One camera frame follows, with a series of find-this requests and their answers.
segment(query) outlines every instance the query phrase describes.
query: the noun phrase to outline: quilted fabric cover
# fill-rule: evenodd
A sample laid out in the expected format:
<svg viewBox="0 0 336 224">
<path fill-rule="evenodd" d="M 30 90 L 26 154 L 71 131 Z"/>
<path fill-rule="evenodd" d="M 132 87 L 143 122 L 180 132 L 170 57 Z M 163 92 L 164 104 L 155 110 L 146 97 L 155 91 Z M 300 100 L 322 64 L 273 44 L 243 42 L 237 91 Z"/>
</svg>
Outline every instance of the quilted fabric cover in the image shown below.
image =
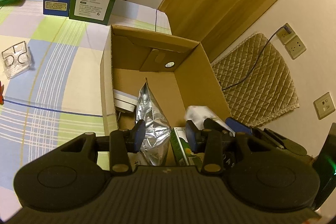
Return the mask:
<svg viewBox="0 0 336 224">
<path fill-rule="evenodd" d="M 254 33 L 212 65 L 223 89 L 247 75 L 266 42 L 262 33 Z M 260 126 L 299 107 L 288 66 L 271 43 L 250 76 L 223 93 L 232 117 L 248 126 Z"/>
</svg>

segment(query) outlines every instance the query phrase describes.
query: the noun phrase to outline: red object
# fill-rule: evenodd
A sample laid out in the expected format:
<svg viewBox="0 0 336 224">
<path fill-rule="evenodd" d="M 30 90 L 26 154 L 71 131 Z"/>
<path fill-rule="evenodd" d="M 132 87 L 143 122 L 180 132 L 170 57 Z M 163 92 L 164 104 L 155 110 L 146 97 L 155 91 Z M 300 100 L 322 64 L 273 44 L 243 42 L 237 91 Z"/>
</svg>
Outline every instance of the red object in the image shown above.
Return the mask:
<svg viewBox="0 0 336 224">
<path fill-rule="evenodd" d="M 0 105 L 3 105 L 2 86 L 0 81 Z"/>
</svg>

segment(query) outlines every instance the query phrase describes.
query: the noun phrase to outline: wall socket panel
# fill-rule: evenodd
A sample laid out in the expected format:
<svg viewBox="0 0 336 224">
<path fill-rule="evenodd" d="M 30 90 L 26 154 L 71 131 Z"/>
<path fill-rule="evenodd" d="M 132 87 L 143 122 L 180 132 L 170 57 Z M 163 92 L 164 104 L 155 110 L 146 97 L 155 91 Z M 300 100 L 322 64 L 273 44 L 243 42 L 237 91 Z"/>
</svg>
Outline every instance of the wall socket panel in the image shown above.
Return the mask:
<svg viewBox="0 0 336 224">
<path fill-rule="evenodd" d="M 314 101 L 314 106 L 319 120 L 335 111 L 335 106 L 329 92 Z"/>
<path fill-rule="evenodd" d="M 279 38 L 279 40 L 282 42 L 283 45 L 286 45 L 290 40 L 292 40 L 296 36 L 296 33 L 293 31 L 292 27 L 289 26 L 288 23 L 286 23 L 285 25 L 288 27 L 288 29 L 291 30 L 291 33 L 288 33 L 285 28 L 281 28 L 277 32 L 277 37 Z"/>
<path fill-rule="evenodd" d="M 298 58 L 306 51 L 306 46 L 302 43 L 301 39 L 297 35 L 292 40 L 290 40 L 285 45 L 285 47 L 293 60 Z"/>
</svg>

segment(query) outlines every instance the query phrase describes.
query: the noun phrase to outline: table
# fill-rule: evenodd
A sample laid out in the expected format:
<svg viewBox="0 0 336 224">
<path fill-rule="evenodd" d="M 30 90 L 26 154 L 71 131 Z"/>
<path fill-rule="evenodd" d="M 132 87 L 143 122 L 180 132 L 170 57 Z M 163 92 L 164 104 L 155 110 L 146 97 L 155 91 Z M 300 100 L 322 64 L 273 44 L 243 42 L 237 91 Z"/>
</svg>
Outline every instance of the table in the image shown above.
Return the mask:
<svg viewBox="0 0 336 224">
<path fill-rule="evenodd" d="M 123 0 L 115 2 L 110 23 L 171 34 L 164 13 Z M 33 69 L 7 80 L 0 64 L 2 220 L 20 208 L 13 178 L 21 166 L 84 132 L 105 134 L 100 62 L 110 26 L 43 15 L 42 0 L 23 0 L 0 8 L 0 50 L 21 41 L 30 49 Z M 100 153 L 98 164 L 108 169 L 107 153 Z"/>
</svg>

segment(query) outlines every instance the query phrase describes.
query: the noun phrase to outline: black cable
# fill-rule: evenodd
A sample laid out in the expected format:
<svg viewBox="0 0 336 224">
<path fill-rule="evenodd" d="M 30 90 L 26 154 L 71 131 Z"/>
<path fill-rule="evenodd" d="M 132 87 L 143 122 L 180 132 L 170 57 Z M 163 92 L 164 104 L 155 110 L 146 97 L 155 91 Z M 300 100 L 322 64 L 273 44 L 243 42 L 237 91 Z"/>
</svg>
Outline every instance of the black cable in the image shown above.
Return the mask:
<svg viewBox="0 0 336 224">
<path fill-rule="evenodd" d="M 263 53 L 263 51 L 265 50 L 266 46 L 267 46 L 268 43 L 271 41 L 271 39 L 277 34 L 277 32 L 280 31 L 282 28 L 285 28 L 286 31 L 287 31 L 288 33 L 291 33 L 291 31 L 288 29 L 288 27 L 287 27 L 286 25 L 284 25 L 284 26 L 282 26 L 281 28 L 279 28 L 274 34 L 272 34 L 271 38 L 270 38 L 269 40 L 267 40 L 265 46 L 261 49 L 261 51 L 260 51 L 260 53 L 259 53 L 259 55 L 258 55 L 258 58 L 257 58 L 257 60 L 255 61 L 255 63 L 254 63 L 254 65 L 253 65 L 252 69 L 247 73 L 247 75 L 246 75 L 242 80 L 240 80 L 238 83 L 233 84 L 233 85 L 231 85 L 231 86 L 228 86 L 227 88 L 222 89 L 222 91 L 227 90 L 227 89 L 229 89 L 229 88 L 232 88 L 232 87 L 234 87 L 234 86 L 236 86 L 236 85 L 241 84 L 242 82 L 244 82 L 244 81 L 250 76 L 250 74 L 251 74 L 252 71 L 254 70 L 255 66 L 257 65 L 257 63 L 258 63 L 258 61 L 259 61 L 259 58 L 260 58 L 261 54 Z"/>
</svg>

